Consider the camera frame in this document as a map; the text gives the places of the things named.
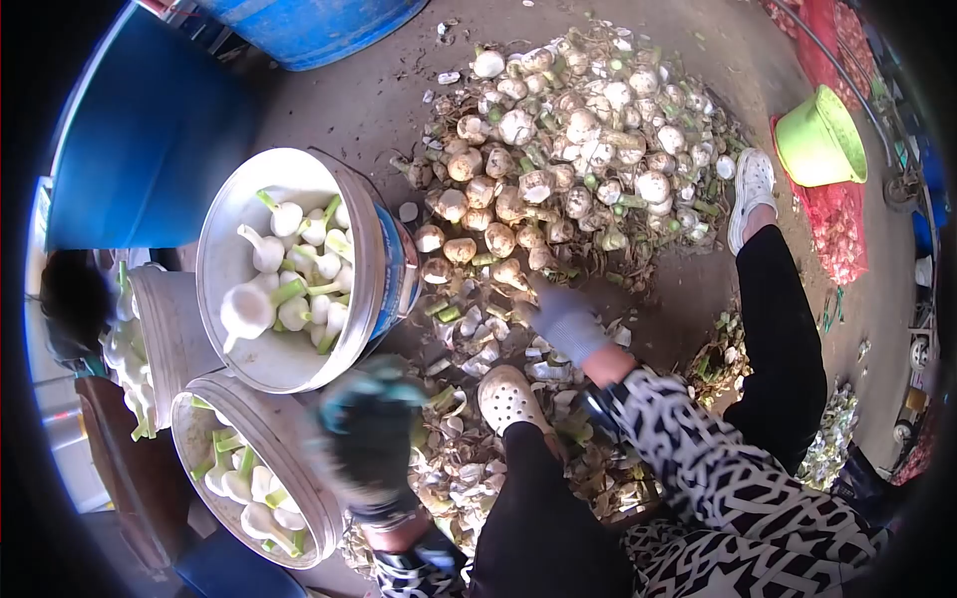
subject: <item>bucket label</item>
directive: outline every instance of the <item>bucket label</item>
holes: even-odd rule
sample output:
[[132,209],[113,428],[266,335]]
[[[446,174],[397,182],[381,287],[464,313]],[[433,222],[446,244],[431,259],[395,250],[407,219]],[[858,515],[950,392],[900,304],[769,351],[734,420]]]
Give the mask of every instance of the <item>bucket label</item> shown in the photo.
[[386,250],[386,283],[383,285],[382,307],[375,320],[374,339],[389,331],[402,317],[412,310],[418,297],[418,251],[412,236],[405,226],[395,221],[388,210],[375,204]]

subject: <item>small wheel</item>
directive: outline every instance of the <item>small wheel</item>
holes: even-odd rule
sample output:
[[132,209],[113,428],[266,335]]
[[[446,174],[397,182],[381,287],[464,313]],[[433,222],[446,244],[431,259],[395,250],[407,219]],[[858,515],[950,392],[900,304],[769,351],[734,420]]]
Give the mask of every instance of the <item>small wheel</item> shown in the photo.
[[914,424],[910,420],[899,419],[894,424],[894,440],[901,444],[906,444],[914,437]]
[[920,336],[914,339],[910,344],[910,366],[916,371],[923,371],[927,366],[927,353],[929,352],[930,342],[927,337]]
[[892,212],[909,214],[917,209],[917,196],[909,191],[903,177],[899,176],[884,185],[884,205]]

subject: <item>concrete floor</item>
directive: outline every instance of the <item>concrete floor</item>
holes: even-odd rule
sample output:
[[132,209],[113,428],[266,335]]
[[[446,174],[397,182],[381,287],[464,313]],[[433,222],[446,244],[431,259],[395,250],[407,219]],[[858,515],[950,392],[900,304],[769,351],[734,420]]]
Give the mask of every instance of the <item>concrete floor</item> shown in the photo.
[[[769,115],[787,112],[812,92],[791,41],[756,3],[746,0],[536,0],[530,8],[520,0],[433,2],[396,33],[335,64],[305,73],[279,69],[254,73],[267,105],[255,151],[315,145],[368,174],[391,206],[419,199],[389,167],[388,150],[394,147],[408,154],[419,141],[421,124],[430,114],[422,95],[428,89],[441,91],[435,75],[464,68],[476,42],[516,40],[509,49],[517,52],[546,43],[569,26],[585,27],[582,13],[587,9],[617,26],[649,35],[666,52],[680,51],[687,72],[701,75],[747,127],[752,143],[768,153],[773,153]],[[452,17],[460,21],[452,29],[456,42],[436,46],[435,26]],[[889,466],[899,449],[891,428],[909,372],[906,327],[913,297],[913,235],[909,217],[884,208],[883,152],[876,133],[862,118],[857,126],[871,172],[864,206],[870,272],[846,287],[845,322],[823,339],[823,354],[829,378],[850,379],[861,398],[856,442],[875,465]],[[776,168],[780,226],[804,272],[817,316],[834,285],[812,253],[807,219],[801,211],[791,210],[790,190],[780,182],[783,171]],[[635,323],[633,350],[652,365],[683,368],[734,293],[733,257],[728,251],[664,255],[656,276],[655,291],[643,299]],[[858,365],[857,345],[864,338],[873,348]],[[869,373],[860,379],[863,365]],[[356,580],[340,579],[336,571],[341,567],[321,565],[308,572],[309,584],[361,595]]]

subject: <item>white bucket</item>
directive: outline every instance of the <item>white bucket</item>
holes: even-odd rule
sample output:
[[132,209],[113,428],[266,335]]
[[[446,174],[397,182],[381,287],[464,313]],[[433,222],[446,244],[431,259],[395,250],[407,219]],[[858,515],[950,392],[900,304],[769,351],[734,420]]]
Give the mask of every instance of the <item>white bucket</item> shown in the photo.
[[297,398],[252,390],[229,370],[190,382],[186,391],[176,397],[172,409],[173,442],[187,475],[210,457],[212,441],[208,432],[224,428],[211,410],[190,405],[193,394],[219,410],[246,437],[256,456],[273,471],[299,506],[309,531],[303,555],[294,559],[280,548],[263,550],[262,540],[253,540],[242,531],[241,504],[213,494],[202,480],[193,481],[196,493],[210,511],[241,542],[277,565],[309,569],[328,558],[343,535],[343,517],[336,498],[324,490],[301,457],[297,428],[306,412]]
[[156,428],[169,428],[173,398],[187,383],[223,367],[203,329],[196,303],[196,276],[155,266],[129,271],[140,311],[146,361],[156,398]]
[[[338,193],[349,212],[356,263],[345,327],[331,355],[318,355],[306,334],[266,330],[236,342],[225,354],[226,329],[219,320],[223,296],[253,279],[253,248],[236,233],[241,224],[272,234],[271,213],[256,192],[277,202],[295,201],[304,213]],[[196,293],[210,342],[236,378],[269,393],[322,387],[359,358],[369,339],[385,333],[412,310],[418,293],[418,254],[408,232],[373,203],[361,181],[345,166],[289,147],[264,151],[246,161],[212,201],[199,237]]]

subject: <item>white crocs shoe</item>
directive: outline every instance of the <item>white crocs shoe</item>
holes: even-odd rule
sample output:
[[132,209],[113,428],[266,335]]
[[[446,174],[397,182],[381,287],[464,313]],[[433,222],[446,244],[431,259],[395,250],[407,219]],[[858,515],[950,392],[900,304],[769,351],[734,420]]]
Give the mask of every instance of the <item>white crocs shoe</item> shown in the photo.
[[734,209],[727,225],[727,245],[737,255],[745,245],[747,217],[755,206],[767,204],[774,208],[774,166],[768,155],[755,147],[748,147],[738,158],[738,173],[734,177]]
[[511,365],[494,367],[481,379],[478,410],[499,436],[515,422],[531,422],[545,434],[554,433],[524,374]]

